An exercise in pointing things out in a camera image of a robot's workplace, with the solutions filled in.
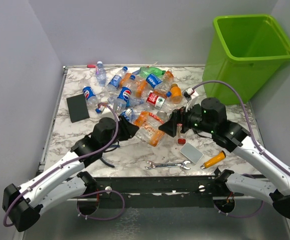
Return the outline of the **large orange label bottle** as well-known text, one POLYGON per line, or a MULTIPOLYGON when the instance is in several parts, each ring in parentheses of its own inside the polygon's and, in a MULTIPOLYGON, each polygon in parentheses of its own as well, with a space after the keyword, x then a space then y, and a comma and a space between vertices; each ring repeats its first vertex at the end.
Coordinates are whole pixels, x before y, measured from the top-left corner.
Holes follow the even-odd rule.
POLYGON ((157 115, 148 111, 142 111, 133 122, 134 125, 139 127, 135 136, 149 145, 156 147, 165 135, 164 132, 158 129, 163 123, 164 121, 157 115))

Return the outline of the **clear label-less bottle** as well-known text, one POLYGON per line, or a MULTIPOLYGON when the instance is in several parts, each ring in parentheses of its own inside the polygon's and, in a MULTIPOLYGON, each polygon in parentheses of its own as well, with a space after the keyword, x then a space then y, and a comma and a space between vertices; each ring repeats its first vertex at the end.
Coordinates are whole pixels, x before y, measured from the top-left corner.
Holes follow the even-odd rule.
POLYGON ((164 123, 168 120, 168 114, 165 111, 158 111, 156 114, 164 123))

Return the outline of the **red label cola bottle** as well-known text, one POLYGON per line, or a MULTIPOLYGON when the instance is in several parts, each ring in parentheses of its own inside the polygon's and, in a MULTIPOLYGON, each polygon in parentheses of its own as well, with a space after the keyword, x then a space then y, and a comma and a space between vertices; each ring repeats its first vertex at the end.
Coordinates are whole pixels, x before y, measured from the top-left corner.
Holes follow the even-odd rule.
POLYGON ((177 143, 179 145, 186 144, 186 133, 182 133, 182 132, 177 133, 177 143))

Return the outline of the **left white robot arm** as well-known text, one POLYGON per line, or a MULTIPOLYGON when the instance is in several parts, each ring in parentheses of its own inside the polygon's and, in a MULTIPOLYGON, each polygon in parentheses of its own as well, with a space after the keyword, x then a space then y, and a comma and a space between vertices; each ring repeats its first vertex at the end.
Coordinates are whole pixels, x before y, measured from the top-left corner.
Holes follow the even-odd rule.
POLYGON ((20 186, 12 183, 4 189, 4 226, 23 232, 55 205, 72 197, 92 196, 97 185, 84 169, 100 159, 112 144, 131 139, 138 130, 123 116, 100 119, 91 133, 45 172, 20 186))

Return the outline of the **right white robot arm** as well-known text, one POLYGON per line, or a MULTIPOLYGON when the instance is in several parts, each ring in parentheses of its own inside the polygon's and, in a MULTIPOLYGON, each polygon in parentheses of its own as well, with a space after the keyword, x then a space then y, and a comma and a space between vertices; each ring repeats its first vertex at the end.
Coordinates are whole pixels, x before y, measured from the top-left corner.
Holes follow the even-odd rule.
POLYGON ((184 133, 190 129, 211 134, 218 146, 241 157, 267 178, 261 181, 225 169, 215 179, 214 189, 219 195, 233 192, 257 198, 290 219, 290 167, 254 141, 251 132, 228 120, 224 104, 211 97, 190 110, 176 109, 159 130, 175 137, 179 124, 184 133))

